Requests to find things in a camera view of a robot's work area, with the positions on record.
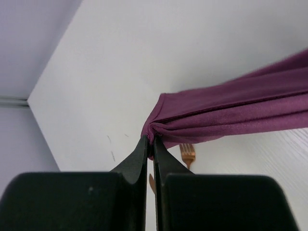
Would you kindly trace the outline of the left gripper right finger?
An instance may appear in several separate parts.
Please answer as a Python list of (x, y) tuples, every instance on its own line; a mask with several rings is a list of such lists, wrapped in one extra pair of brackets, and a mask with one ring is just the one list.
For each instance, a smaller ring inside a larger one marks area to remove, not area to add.
[(153, 142), (159, 231), (296, 231), (280, 185), (264, 175), (194, 174)]

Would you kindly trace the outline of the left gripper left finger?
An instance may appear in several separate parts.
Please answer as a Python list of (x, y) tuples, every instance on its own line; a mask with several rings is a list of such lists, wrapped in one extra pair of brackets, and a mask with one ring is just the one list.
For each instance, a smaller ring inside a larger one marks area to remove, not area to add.
[(19, 174), (0, 200), (3, 231), (143, 231), (147, 138), (109, 172)]

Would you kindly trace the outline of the purple cloth napkin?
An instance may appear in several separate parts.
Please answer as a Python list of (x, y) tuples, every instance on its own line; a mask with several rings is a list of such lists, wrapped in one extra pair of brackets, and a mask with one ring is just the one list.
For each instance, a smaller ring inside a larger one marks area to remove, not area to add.
[(308, 52), (301, 51), (219, 85), (161, 94), (141, 133), (171, 148), (307, 125)]

